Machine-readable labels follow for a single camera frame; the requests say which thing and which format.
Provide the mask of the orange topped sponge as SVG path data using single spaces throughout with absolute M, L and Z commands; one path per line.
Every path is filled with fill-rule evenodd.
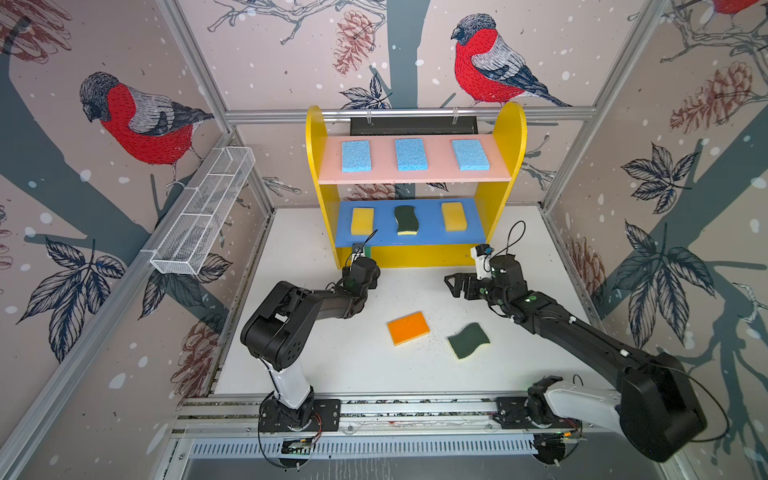
M 400 346 L 430 333 L 430 327 L 422 312 L 415 312 L 390 321 L 387 323 L 387 329 L 394 346 Z

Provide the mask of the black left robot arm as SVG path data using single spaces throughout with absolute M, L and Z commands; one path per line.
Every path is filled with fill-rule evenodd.
M 342 277 L 325 290 L 278 282 L 241 330 L 240 341 L 266 367 L 274 391 L 267 401 L 280 423 L 292 430 L 310 425 L 314 389 L 299 357 L 318 320 L 349 319 L 364 309 L 368 292 L 377 286 L 378 264 L 359 257 L 342 269 Z

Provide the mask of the yellow sponge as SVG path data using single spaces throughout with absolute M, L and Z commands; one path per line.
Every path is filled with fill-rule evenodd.
M 468 221 L 462 202 L 445 202 L 441 204 L 444 229 L 446 232 L 464 232 Z
M 371 235 L 374 231 L 374 215 L 373 208 L 355 207 L 352 210 L 350 234 L 365 237 Z

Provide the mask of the light blue sponge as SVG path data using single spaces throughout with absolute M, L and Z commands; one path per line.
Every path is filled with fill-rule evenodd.
M 362 173 L 372 169 L 370 143 L 368 141 L 344 141 L 341 152 L 343 173 Z
M 452 148 L 460 171 L 488 171 L 490 169 L 490 162 L 479 140 L 453 140 Z
M 426 171 L 428 169 L 428 161 L 422 139 L 396 139 L 395 151 L 399 172 Z

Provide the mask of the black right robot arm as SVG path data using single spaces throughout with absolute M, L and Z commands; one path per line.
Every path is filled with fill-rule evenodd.
M 444 279 L 455 298 L 483 300 L 492 312 L 563 348 L 611 387 L 591 389 L 546 376 L 527 390 L 530 421 L 548 428 L 579 420 L 622 435 L 645 457 L 664 462 L 707 427 L 691 378 L 673 356 L 626 345 L 572 315 L 555 299 L 528 288 L 510 254 L 490 261 L 490 274 Z

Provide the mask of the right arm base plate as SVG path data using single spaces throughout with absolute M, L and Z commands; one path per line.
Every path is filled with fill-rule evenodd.
M 583 424 L 579 420 L 544 415 L 535 419 L 528 408 L 529 400 L 524 396 L 506 396 L 495 399 L 497 411 L 491 419 L 503 429 L 555 429 L 579 430 Z

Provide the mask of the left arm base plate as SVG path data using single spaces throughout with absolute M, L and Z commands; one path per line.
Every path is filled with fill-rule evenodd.
M 289 409 L 276 399 L 267 399 L 260 407 L 260 433 L 336 432 L 339 428 L 341 402 L 321 399 Z

